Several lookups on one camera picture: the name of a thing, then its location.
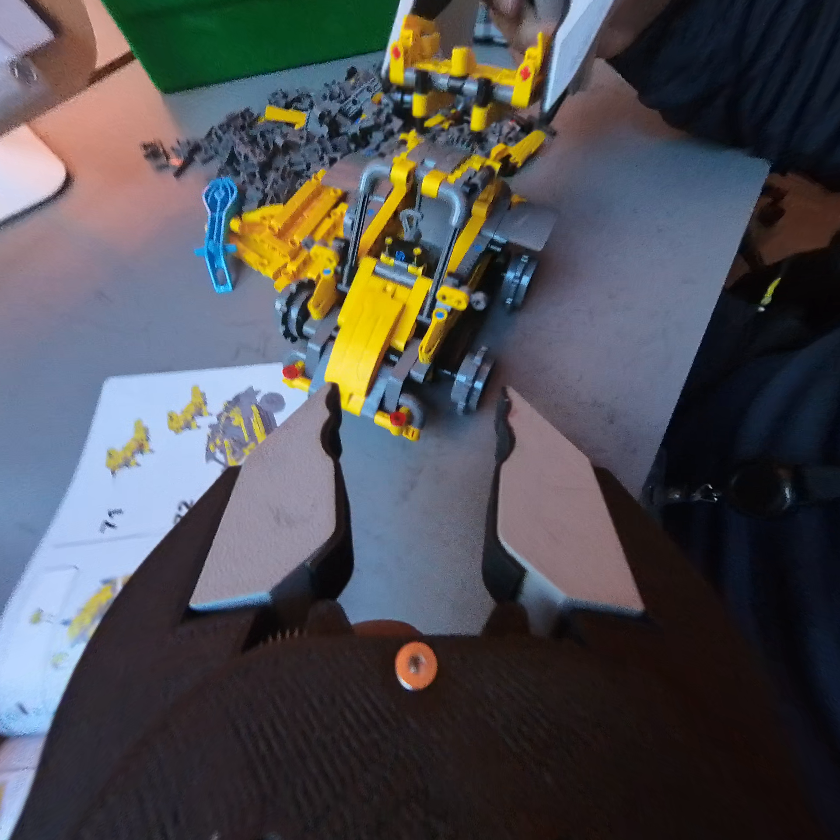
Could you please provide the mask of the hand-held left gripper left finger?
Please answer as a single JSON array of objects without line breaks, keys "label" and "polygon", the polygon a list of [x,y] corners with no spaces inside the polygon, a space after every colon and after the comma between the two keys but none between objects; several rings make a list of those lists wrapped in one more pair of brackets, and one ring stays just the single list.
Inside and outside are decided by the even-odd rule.
[{"label": "hand-held left gripper left finger", "polygon": [[193,610],[339,598],[354,570],[341,422],[338,387],[325,385],[247,456],[194,587]]}]

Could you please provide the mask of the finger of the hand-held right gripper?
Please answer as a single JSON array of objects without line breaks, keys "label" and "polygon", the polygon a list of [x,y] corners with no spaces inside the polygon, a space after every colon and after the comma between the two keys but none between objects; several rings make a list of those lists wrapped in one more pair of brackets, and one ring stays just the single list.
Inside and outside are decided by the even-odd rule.
[{"label": "finger of the hand-held right gripper", "polygon": [[384,82],[416,82],[423,71],[432,82],[450,82],[452,61],[436,58],[440,35],[436,18],[450,1],[400,1],[384,56]]},{"label": "finger of the hand-held right gripper", "polygon": [[559,18],[543,79],[542,119],[553,119],[564,101],[585,86],[613,6],[614,1],[541,2],[541,14],[555,12]]}]

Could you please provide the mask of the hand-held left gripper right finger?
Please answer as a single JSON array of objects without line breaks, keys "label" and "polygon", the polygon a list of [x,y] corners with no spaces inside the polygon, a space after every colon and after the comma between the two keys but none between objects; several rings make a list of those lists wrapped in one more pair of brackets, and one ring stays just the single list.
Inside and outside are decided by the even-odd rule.
[{"label": "hand-held left gripper right finger", "polygon": [[496,604],[551,637],[575,613],[640,618],[645,606],[592,462],[517,391],[501,389],[481,561]]}]

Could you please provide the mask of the yellow holed brick assembly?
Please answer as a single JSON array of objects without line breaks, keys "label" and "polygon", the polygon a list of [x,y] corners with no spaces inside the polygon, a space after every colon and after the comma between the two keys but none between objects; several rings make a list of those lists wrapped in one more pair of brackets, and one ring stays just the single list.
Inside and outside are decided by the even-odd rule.
[{"label": "yellow holed brick assembly", "polygon": [[452,48],[445,57],[440,50],[436,58],[451,60],[450,82],[432,82],[423,71],[416,82],[386,82],[392,91],[407,98],[408,109],[415,119],[433,116],[443,106],[462,102],[469,109],[469,128],[483,131],[490,125],[495,111],[523,111],[537,100],[543,86],[549,41],[540,34],[528,47],[518,66],[504,68],[482,64],[474,50],[466,46]]}]

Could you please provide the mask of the yellow grey brick toy vehicle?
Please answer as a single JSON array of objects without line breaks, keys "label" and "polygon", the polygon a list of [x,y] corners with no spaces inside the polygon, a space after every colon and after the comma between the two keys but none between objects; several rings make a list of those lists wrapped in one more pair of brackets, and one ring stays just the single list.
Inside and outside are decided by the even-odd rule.
[{"label": "yellow grey brick toy vehicle", "polygon": [[522,307],[555,223],[510,184],[549,136],[483,155],[410,132],[359,161],[350,189],[338,166],[313,180],[339,230],[301,240],[309,260],[278,293],[283,336],[303,343],[284,382],[308,395],[334,385],[346,413],[412,441],[426,420],[417,387],[439,376],[457,413],[473,413],[495,363],[476,343],[487,309]]}]

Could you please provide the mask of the person's right forearm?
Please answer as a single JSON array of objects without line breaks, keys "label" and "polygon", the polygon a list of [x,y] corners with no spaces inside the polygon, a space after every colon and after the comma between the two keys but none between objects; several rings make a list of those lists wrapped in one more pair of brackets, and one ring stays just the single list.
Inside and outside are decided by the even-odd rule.
[{"label": "person's right forearm", "polygon": [[667,2],[607,61],[668,125],[838,192],[838,1]]}]

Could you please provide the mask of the grey desk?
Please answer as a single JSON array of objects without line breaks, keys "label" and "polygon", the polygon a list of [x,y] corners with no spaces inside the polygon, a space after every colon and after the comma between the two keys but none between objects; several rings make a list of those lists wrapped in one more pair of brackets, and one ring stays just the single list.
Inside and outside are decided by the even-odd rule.
[{"label": "grey desk", "polygon": [[[146,140],[203,134],[279,88],[315,88],[345,62],[162,96],[137,63],[35,130],[69,187],[2,229],[2,614],[67,493],[104,382],[279,363],[270,281],[238,266],[217,294],[194,255],[202,170],[154,171]],[[556,225],[518,312],[494,306],[496,358],[479,410],[447,380],[417,390],[420,440],[342,423],[355,571],[352,620],[477,631],[490,609],[480,539],[493,407],[510,385],[630,491],[641,490],[758,196],[764,164],[678,136],[615,72],[563,106],[513,190]]]}]

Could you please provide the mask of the person's right hand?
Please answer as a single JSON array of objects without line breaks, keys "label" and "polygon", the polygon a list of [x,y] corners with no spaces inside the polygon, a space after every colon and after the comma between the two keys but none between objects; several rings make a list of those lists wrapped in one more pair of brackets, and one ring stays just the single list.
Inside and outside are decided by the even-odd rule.
[{"label": "person's right hand", "polygon": [[563,19],[565,1],[485,1],[493,24],[512,54],[522,54],[542,34],[551,40]]}]

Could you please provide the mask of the white instruction booklet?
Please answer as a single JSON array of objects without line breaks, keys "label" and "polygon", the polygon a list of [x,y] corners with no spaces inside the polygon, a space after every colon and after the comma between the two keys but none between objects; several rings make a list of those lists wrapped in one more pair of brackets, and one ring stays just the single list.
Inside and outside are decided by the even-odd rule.
[{"label": "white instruction booklet", "polygon": [[281,363],[114,376],[2,615],[1,732],[47,732],[129,576],[227,467],[306,399]]}]

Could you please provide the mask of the green plastic bin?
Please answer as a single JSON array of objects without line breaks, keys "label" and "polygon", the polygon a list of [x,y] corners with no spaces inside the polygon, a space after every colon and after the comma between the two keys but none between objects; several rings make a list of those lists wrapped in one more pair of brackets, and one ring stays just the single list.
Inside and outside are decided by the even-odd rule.
[{"label": "green plastic bin", "polygon": [[385,48],[397,1],[104,1],[156,88],[173,93]]}]

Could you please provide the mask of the pile of grey brick parts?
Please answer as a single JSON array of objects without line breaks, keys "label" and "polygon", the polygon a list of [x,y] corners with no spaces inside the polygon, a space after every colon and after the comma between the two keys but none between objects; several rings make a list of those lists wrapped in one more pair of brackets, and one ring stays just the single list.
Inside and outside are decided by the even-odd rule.
[{"label": "pile of grey brick parts", "polygon": [[461,101],[415,119],[383,72],[349,68],[344,79],[317,89],[276,90],[263,111],[231,112],[200,136],[142,143],[141,153],[174,177],[194,166],[230,176],[244,209],[284,203],[316,172],[353,155],[362,168],[384,161],[388,170],[393,159],[407,160],[418,194],[459,189],[470,206],[491,178],[515,172],[544,143],[545,130],[529,117],[537,101],[523,111],[495,111],[487,129],[472,131]]}]

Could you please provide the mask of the black badge reel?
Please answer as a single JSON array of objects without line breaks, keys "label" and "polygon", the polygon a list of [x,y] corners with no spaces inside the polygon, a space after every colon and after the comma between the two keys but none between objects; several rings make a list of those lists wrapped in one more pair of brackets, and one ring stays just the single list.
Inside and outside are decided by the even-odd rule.
[{"label": "black badge reel", "polygon": [[770,459],[742,462],[718,483],[652,485],[646,500],[654,507],[724,505],[751,518],[782,518],[801,508],[839,499],[839,467],[793,465]]}]

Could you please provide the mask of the yellow brick panel assembly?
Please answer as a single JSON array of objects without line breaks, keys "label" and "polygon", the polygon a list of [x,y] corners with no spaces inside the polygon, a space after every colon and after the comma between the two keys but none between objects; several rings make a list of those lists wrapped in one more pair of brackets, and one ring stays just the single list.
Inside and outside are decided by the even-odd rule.
[{"label": "yellow brick panel assembly", "polygon": [[321,169],[286,202],[243,212],[228,225],[234,256],[271,280],[276,292],[301,279],[318,279],[338,264],[329,256],[333,240],[343,236],[346,193],[326,183]]}]

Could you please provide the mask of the person's dark clothed torso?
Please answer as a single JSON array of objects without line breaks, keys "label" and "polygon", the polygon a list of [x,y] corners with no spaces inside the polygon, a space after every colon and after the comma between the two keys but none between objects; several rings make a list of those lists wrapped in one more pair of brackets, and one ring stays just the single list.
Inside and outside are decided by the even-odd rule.
[{"label": "person's dark clothed torso", "polygon": [[[649,475],[725,480],[770,459],[839,466],[838,193],[799,215],[797,245],[725,289]],[[809,799],[839,817],[839,501],[782,518],[724,505],[654,507],[761,657]]]}]

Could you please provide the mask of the blue brick separator tool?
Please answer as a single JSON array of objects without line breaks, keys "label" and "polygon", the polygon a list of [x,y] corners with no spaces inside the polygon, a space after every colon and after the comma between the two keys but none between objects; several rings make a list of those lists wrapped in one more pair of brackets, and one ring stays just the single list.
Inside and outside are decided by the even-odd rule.
[{"label": "blue brick separator tool", "polygon": [[242,212],[239,188],[230,176],[216,177],[204,188],[202,199],[205,233],[203,245],[195,254],[203,258],[216,293],[229,293],[235,287],[229,261],[236,251],[230,225]]}]

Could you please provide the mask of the wooden document stand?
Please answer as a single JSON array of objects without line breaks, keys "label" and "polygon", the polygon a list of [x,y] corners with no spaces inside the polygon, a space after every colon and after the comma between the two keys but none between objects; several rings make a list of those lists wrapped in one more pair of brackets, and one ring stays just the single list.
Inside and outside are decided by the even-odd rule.
[{"label": "wooden document stand", "polygon": [[30,123],[76,96],[96,67],[82,1],[1,2],[1,220],[46,203],[67,168]]}]

